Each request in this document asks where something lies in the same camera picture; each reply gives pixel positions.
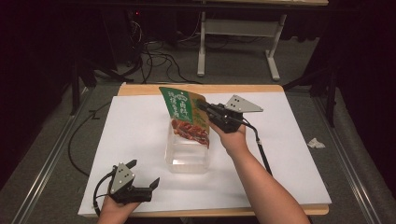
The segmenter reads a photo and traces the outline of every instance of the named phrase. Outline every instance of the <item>clear plastic container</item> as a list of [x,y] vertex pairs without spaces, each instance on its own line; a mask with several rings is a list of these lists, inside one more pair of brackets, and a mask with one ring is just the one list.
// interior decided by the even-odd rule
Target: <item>clear plastic container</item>
[[165,161],[172,173],[204,174],[209,167],[209,149],[206,145],[174,134],[172,124],[169,124]]

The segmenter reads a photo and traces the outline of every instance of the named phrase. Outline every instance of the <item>metal rail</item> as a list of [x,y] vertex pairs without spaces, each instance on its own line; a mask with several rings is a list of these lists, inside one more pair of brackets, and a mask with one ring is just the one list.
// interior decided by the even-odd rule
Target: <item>metal rail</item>
[[380,224],[382,223],[379,219],[378,214],[375,211],[375,208],[370,200],[370,197],[367,194],[367,190],[364,187],[361,179],[359,178],[358,174],[355,171],[355,168],[350,161],[346,149],[343,147],[341,140],[338,136],[337,131],[331,127],[329,122],[325,116],[325,108],[323,103],[320,101],[318,97],[312,98],[314,101],[314,105],[319,111],[319,114],[326,124],[327,129],[329,130],[330,136],[335,143],[335,148],[337,150],[337,155],[340,159],[341,168],[344,170],[346,174],[346,179],[349,182],[349,185],[358,201],[359,206],[361,207],[361,211],[363,212],[364,217],[367,220],[367,223],[370,224]]
[[52,151],[49,153],[47,160],[45,161],[40,173],[35,179],[34,184],[26,195],[25,200],[21,204],[19,211],[12,220],[12,223],[26,223],[27,219],[35,208],[35,204],[37,203],[44,187],[46,187],[52,171],[54,170],[59,158],[62,155],[62,152],[64,151],[64,142],[69,137],[69,133],[74,127],[81,108],[86,104],[88,98],[92,95],[92,91],[90,91],[88,88],[85,88],[81,95],[84,96],[82,104],[78,108],[76,114],[71,115],[64,125],[64,128],[62,129],[61,134],[52,148]]

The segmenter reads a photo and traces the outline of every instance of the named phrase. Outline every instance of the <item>snack bag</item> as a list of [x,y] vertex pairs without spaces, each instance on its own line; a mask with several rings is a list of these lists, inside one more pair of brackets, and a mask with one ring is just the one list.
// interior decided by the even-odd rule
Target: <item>snack bag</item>
[[163,94],[174,133],[209,148],[208,116],[196,104],[198,99],[205,101],[205,97],[174,88],[160,87],[160,91]]

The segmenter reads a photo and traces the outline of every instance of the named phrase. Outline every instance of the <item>small white paper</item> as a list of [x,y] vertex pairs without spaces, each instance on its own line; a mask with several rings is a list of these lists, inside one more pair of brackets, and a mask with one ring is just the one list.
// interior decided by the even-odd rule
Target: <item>small white paper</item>
[[307,145],[312,148],[325,148],[324,144],[319,142],[317,138],[313,138]]

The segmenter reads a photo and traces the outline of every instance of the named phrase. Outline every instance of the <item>white paper sheet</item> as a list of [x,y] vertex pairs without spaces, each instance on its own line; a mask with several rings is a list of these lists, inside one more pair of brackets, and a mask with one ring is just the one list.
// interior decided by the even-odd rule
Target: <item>white paper sheet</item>
[[[299,204],[329,204],[331,199],[284,92],[204,94],[209,103],[226,103],[233,94],[264,108],[246,113],[257,128],[271,170]],[[92,172],[79,208],[82,216],[94,215],[92,195],[98,181],[119,162],[137,160],[132,169],[134,186],[148,187],[157,177],[160,185],[152,201],[142,203],[136,212],[250,207],[232,160],[215,132],[210,133],[210,166],[203,175],[172,174],[166,168],[164,152],[169,114],[161,95],[116,96],[97,148]],[[262,163],[255,135],[247,128],[247,142]],[[108,181],[98,194],[106,193]]]

